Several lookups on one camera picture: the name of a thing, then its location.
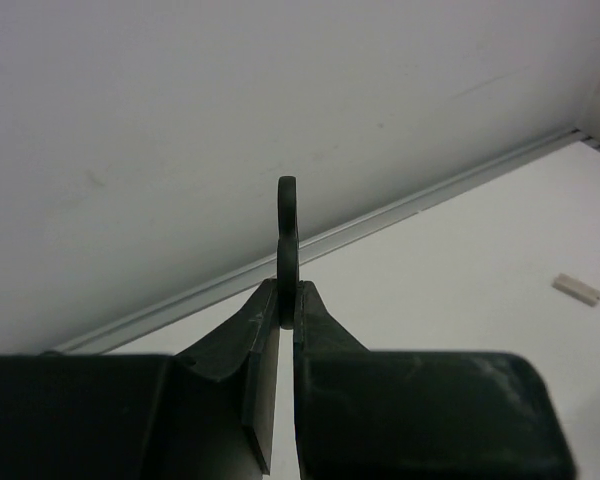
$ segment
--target white backdrop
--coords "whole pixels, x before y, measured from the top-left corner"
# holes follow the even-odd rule
[[[0,351],[575,124],[600,0],[0,1]]]
[[[547,382],[581,469],[600,480],[600,153],[577,143],[303,266],[327,308],[371,349],[486,349],[525,356]],[[250,292],[116,352],[177,353]],[[272,479],[297,479],[291,335],[283,332]]]

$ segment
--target scratch mark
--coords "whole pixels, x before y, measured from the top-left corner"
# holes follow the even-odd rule
[[[413,379],[413,377],[416,376],[416,374],[418,373],[418,371],[424,366],[424,362],[422,361],[422,359],[420,357],[414,357],[413,358],[413,367],[411,368],[411,370],[409,370],[409,372],[405,375],[404,377],[404,381],[405,382],[409,382],[411,379]]]
[[[497,365],[482,358],[472,358],[472,361],[478,367],[480,373],[489,377],[498,385],[498,387],[500,387],[509,402],[511,402],[522,415],[530,419],[535,418],[533,408],[522,399],[518,390],[512,385],[508,371],[503,371]]]
[[[277,162],[273,166],[266,168],[265,169],[265,173],[275,172],[277,170],[280,170],[281,168],[282,168],[282,163],[281,162]]]
[[[355,402],[347,395],[346,392],[340,390],[326,388],[323,386],[312,385],[311,389],[318,395],[329,398],[332,402],[339,404],[344,410],[350,415],[359,417],[360,411],[358,410]]]
[[[100,180],[98,176],[95,173],[93,173],[92,170],[85,170],[84,174],[87,177],[89,185],[91,185],[93,188],[104,188],[107,185],[102,180]]]
[[[311,154],[311,160],[313,162],[322,162],[324,160],[324,153],[323,152],[314,152]]]
[[[260,323],[262,323],[263,319],[264,319],[264,314],[262,312],[259,312],[259,313],[255,314],[254,316],[249,317],[248,321],[251,322],[251,323],[258,323],[258,324],[260,324]]]
[[[460,93],[456,93],[451,98],[449,98],[449,101],[457,100],[460,97],[464,97],[465,95],[469,95],[470,93],[481,89],[482,87],[486,87],[487,85],[491,85],[492,83],[498,82],[500,80],[504,80],[505,78],[510,77],[512,75],[517,75],[526,70],[529,70],[530,68],[531,68],[531,65],[527,65],[526,67],[518,68],[517,70],[514,70],[512,72],[503,73],[502,75],[498,75],[498,76],[489,78],[488,80],[485,80],[484,82],[480,82],[479,84],[474,85],[473,87],[467,88],[466,90],[463,90]]]

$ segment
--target small beige block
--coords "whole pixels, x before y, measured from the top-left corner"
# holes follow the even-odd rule
[[[590,287],[580,280],[561,273],[553,280],[553,288],[566,293],[591,307],[595,307],[600,301],[600,291]]]

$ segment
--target white floor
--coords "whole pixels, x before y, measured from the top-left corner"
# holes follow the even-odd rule
[[[301,277],[371,349],[527,357],[548,384],[580,479],[600,480],[600,304],[551,288],[561,272],[600,289],[600,153],[582,143],[315,260]],[[116,352],[179,352],[249,293]],[[288,480],[299,478],[290,334],[281,341],[271,478]]]

